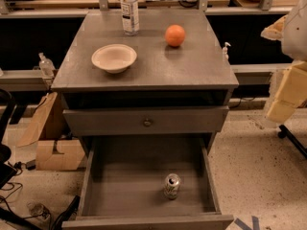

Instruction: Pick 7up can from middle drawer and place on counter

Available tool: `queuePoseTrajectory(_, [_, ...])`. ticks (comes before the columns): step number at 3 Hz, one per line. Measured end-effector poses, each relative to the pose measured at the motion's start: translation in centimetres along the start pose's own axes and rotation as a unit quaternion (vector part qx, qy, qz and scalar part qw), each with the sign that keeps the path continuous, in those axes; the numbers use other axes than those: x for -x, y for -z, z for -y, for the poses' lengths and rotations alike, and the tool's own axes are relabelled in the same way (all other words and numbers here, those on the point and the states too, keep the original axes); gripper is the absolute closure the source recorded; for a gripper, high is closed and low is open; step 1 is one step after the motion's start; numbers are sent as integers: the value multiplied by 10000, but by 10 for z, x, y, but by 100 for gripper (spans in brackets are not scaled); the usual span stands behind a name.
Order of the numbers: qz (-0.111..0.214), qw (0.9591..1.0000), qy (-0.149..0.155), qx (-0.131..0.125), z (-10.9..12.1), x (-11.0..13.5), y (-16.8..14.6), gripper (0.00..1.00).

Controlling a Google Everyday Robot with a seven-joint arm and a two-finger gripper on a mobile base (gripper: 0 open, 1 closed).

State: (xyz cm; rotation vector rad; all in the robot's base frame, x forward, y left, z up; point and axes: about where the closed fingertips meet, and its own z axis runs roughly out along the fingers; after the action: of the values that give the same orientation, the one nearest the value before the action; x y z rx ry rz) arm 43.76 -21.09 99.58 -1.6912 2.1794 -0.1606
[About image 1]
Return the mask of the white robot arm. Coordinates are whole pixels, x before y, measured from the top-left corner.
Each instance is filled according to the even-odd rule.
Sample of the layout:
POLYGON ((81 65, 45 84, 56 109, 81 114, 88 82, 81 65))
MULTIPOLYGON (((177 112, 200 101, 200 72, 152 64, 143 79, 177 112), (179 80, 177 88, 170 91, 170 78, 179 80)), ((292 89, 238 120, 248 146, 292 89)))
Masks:
POLYGON ((283 72, 266 117, 284 124, 307 100, 307 0, 299 0, 292 10, 261 32, 269 40, 281 42, 282 53, 294 61, 283 72))

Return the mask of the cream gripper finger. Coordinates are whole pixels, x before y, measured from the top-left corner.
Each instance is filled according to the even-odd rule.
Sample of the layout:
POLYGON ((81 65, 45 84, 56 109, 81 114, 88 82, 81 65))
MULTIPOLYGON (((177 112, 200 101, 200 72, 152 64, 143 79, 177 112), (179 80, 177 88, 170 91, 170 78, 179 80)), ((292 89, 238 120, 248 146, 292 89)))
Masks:
POLYGON ((273 97, 266 117, 284 124, 307 100, 307 62, 295 60, 283 71, 283 77, 273 97))

